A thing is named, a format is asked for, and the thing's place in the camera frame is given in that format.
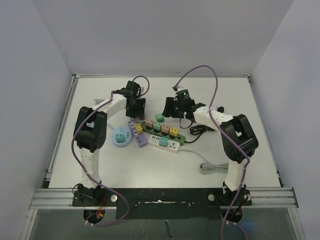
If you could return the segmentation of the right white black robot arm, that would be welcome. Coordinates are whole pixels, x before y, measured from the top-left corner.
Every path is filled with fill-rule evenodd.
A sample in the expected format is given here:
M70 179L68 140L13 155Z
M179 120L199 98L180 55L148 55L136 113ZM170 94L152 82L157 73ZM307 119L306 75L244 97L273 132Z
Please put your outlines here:
M259 146L248 118L244 114L232 116L196 103L187 89L174 90L175 96L166 98L162 114L166 118L187 119L220 132L224 153L229 158L224 181L227 189L222 192L222 197L227 204L235 204L241 198L239 189L244 184L246 168Z

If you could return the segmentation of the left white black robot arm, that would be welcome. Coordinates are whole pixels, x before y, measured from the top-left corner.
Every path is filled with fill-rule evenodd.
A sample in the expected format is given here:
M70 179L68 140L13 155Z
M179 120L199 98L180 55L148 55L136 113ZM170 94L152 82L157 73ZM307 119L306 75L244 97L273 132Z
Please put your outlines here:
M81 167L77 189L88 204L100 203L102 186L99 174L99 154L107 138L108 119L121 110L129 118L145 116L146 99L142 87L129 80L125 87L113 90L101 103L80 108L71 140L71 152Z

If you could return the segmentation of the green plug adapter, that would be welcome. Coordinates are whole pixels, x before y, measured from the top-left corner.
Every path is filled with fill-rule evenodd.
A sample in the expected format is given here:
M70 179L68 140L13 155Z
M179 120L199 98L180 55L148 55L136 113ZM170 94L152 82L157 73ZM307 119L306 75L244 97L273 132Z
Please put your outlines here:
M162 123L161 123L161 122L158 122L158 121L154 121L154 122L153 122L153 129L154 129L154 130L157 130L157 131L161 131L161 129L162 129Z
M157 113L155 115L155 120L159 123L163 123L165 121L165 117L161 113Z

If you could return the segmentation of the pink plug adapter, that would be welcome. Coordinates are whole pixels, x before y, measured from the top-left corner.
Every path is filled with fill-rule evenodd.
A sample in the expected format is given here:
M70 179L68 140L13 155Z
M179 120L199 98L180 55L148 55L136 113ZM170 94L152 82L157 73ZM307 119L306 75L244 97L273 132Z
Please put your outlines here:
M166 125L166 124L163 124L163 125L161 126L161 132L162 132L163 134L169 134L169 132L170 132L170 127L169 127L168 125Z
M145 120L145 125L149 128L153 128L153 125L154 125L154 120L153 119L150 119L150 118L147 118Z

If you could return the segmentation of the yellow plug adapter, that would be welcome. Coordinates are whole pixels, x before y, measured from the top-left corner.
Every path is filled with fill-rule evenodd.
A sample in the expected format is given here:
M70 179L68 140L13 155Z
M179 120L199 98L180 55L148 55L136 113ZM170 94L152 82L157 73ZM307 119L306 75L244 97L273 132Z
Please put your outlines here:
M178 136L178 132L179 130L175 127L170 127L169 128L169 135L172 136L172 137L177 137Z
M138 135L143 133L143 128L142 128L142 126L141 126L139 123L137 123L137 124L135 125L135 130L136 130L136 132L137 132Z

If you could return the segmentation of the teal plug adapter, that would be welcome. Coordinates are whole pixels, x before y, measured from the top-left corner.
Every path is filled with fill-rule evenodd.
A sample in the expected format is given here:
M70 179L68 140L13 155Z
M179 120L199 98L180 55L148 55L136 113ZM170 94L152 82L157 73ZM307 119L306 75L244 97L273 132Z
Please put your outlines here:
M115 139L115 141L116 141L117 143L123 143L126 138L125 138L125 136L124 136L123 133L116 133L116 134L114 135L114 139Z
M167 147L168 144L169 144L169 140L165 137L160 137L159 140L158 140L158 144L162 147Z

